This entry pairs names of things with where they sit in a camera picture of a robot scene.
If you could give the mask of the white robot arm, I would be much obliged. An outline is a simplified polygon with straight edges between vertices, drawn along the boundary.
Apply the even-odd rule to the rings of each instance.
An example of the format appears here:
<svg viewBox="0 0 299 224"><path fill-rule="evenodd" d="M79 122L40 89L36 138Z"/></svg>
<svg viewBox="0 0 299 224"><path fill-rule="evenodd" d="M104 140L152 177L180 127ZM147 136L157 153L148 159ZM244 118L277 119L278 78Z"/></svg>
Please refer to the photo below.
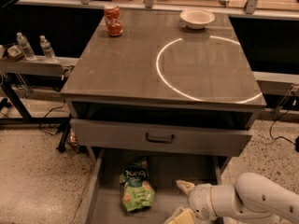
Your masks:
<svg viewBox="0 0 299 224"><path fill-rule="evenodd" d="M247 224L270 224L274 216L299 223L299 195L255 173L243 173L234 184L195 186L178 180L189 207L179 207L164 224L207 224L229 217Z"/></svg>

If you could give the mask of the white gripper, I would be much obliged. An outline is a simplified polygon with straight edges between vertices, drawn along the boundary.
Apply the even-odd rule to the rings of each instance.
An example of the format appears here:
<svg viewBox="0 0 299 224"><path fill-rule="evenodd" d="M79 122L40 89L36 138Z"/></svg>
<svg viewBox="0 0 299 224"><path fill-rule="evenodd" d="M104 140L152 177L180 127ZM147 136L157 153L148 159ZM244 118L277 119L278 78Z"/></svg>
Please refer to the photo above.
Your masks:
<svg viewBox="0 0 299 224"><path fill-rule="evenodd" d="M180 190L188 195L188 205L192 210L179 207L164 224L194 224L196 218L204 221L215 219L211 201L212 186L210 184L195 186L192 182L184 180L177 180L176 184Z"/></svg>

